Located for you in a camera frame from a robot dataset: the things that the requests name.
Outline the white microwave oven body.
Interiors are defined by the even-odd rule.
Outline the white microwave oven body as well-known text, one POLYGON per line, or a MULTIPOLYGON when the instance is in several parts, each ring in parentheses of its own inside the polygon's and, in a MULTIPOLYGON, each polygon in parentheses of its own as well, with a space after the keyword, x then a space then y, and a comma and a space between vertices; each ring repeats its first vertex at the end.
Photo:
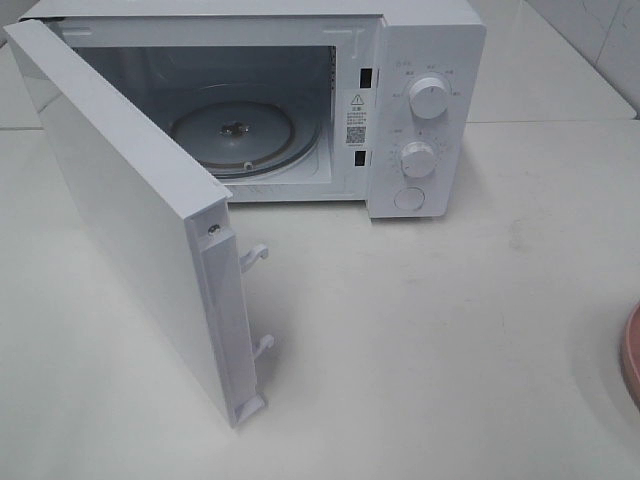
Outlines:
POLYGON ((40 1, 16 23, 38 20, 170 139, 189 92, 218 84, 265 84, 323 97, 315 147, 279 170, 220 179, 231 202, 362 201, 373 218, 446 212, 486 28, 465 1, 40 1), (408 90, 435 73, 451 87, 435 119, 413 115, 408 90), (344 143, 343 94, 374 100, 365 147, 344 143), (431 145, 426 177, 406 177, 401 149, 431 145), (419 211, 395 195, 421 188, 419 211))

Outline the upper white power knob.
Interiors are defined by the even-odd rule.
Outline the upper white power knob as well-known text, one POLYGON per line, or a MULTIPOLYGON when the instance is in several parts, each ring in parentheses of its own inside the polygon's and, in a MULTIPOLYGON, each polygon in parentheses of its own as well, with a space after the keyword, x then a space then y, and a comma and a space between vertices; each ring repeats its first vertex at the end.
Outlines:
POLYGON ((413 115, 424 120, 437 118, 447 110, 450 93, 449 83, 435 73, 418 78, 408 90, 413 115))

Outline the white microwave door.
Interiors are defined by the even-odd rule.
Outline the white microwave door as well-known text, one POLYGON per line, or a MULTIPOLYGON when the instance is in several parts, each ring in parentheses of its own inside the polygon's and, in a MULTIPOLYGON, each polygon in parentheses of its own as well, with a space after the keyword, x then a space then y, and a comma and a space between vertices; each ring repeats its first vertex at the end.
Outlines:
POLYGON ((9 46, 77 210, 231 426, 260 410, 230 191, 43 22, 9 46))

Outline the round white door button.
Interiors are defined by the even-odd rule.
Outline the round white door button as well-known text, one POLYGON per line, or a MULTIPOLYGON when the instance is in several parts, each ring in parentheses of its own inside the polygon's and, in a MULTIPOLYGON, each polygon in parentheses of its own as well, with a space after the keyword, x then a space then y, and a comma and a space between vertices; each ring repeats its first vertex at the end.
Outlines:
POLYGON ((395 206, 404 211, 419 211, 425 202, 425 193, 418 187, 407 187, 394 197, 395 206))

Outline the white warning label sticker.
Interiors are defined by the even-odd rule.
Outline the white warning label sticker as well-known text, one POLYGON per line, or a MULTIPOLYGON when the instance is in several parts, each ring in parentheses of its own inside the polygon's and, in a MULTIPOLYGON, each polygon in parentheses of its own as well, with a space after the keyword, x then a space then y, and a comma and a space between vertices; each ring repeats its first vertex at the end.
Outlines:
POLYGON ((344 143, 348 147, 365 147, 369 140, 374 100, 369 89, 350 89, 343 94, 344 143))

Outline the glass microwave turntable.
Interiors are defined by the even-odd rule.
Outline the glass microwave turntable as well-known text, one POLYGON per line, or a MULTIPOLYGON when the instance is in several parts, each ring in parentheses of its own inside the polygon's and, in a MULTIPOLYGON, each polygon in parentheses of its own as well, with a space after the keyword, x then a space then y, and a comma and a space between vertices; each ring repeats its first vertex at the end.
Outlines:
POLYGON ((220 179, 282 169, 318 142, 326 119, 323 97, 305 89, 265 84, 218 84, 180 100, 170 135, 220 179))

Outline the white timer knob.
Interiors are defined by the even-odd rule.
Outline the white timer knob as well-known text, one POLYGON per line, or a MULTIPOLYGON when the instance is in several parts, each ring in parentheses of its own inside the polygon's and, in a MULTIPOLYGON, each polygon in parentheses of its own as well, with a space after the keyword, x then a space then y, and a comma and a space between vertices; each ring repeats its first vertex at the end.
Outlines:
POLYGON ((406 177, 423 178, 436 167, 437 157, 431 145, 425 142, 411 142, 400 151, 401 170, 406 177))

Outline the pink round plate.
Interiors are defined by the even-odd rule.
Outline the pink round plate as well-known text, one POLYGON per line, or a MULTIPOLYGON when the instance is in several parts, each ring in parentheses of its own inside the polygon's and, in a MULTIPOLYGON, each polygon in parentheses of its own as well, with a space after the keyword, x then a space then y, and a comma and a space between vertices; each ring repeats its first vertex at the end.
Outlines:
POLYGON ((639 304, 631 311, 621 337, 621 371, 627 389, 639 404, 639 304))

